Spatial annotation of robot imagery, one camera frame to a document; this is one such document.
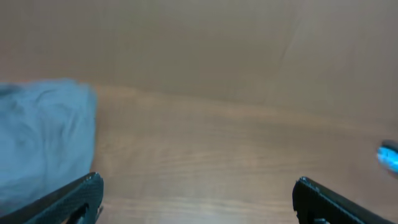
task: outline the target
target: folded cloth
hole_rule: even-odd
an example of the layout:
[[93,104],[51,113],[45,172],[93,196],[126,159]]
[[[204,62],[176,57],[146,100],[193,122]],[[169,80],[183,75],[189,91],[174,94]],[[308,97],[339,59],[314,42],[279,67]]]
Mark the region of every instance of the folded cloth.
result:
[[0,83],[0,216],[89,173],[95,111],[73,80]]

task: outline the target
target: beige wall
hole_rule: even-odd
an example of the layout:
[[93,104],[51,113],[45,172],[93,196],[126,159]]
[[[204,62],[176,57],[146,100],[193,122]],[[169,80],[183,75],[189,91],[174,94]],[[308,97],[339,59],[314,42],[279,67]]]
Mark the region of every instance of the beige wall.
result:
[[0,72],[398,122],[397,21],[390,0],[6,0]]

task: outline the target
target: blue towel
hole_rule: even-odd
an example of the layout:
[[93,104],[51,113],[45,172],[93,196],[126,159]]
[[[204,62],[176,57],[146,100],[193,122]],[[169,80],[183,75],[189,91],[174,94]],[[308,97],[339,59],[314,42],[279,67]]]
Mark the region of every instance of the blue towel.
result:
[[73,80],[0,83],[0,216],[89,173],[95,112]]

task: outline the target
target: blue object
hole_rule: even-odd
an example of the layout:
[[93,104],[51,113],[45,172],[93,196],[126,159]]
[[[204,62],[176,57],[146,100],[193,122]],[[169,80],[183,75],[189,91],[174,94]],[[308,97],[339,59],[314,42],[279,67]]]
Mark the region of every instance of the blue object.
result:
[[398,172],[398,153],[388,147],[381,146],[377,151],[379,162],[393,172]]
[[95,111],[73,80],[0,84],[0,216],[89,173]]

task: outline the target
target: brown background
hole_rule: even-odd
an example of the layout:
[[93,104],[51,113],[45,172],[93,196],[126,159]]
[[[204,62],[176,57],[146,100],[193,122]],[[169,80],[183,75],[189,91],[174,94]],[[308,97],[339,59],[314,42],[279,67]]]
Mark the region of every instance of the brown background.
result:
[[99,96],[100,223],[297,223],[307,175],[398,222],[398,2],[1,1],[0,78]]

